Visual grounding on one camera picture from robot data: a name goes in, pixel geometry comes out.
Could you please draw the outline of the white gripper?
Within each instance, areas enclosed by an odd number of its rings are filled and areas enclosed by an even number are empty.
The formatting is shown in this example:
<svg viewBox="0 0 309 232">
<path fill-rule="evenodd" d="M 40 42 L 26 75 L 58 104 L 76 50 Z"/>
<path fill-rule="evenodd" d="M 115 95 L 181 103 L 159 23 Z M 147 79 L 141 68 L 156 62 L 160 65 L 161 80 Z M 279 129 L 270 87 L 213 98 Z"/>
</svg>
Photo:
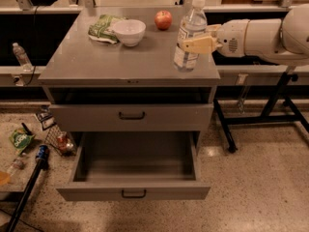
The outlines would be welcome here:
<svg viewBox="0 0 309 232">
<path fill-rule="evenodd" d="M 188 53 L 210 54 L 217 50 L 225 57 L 243 57 L 248 24 L 249 19 L 235 19 L 208 25 L 208 34 L 187 38 L 181 41 L 180 48 Z"/>
</svg>

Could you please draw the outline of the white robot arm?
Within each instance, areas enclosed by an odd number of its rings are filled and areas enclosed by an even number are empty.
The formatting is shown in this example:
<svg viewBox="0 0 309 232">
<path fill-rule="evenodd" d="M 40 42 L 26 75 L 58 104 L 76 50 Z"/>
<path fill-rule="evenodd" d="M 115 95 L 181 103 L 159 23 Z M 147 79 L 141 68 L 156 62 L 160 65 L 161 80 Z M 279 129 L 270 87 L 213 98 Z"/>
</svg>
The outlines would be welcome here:
<svg viewBox="0 0 309 232">
<path fill-rule="evenodd" d="M 279 65 L 309 64 L 309 5 L 292 8 L 284 18 L 234 19 L 207 27 L 207 32 L 181 40 L 185 52 L 225 57 L 256 56 Z"/>
</svg>

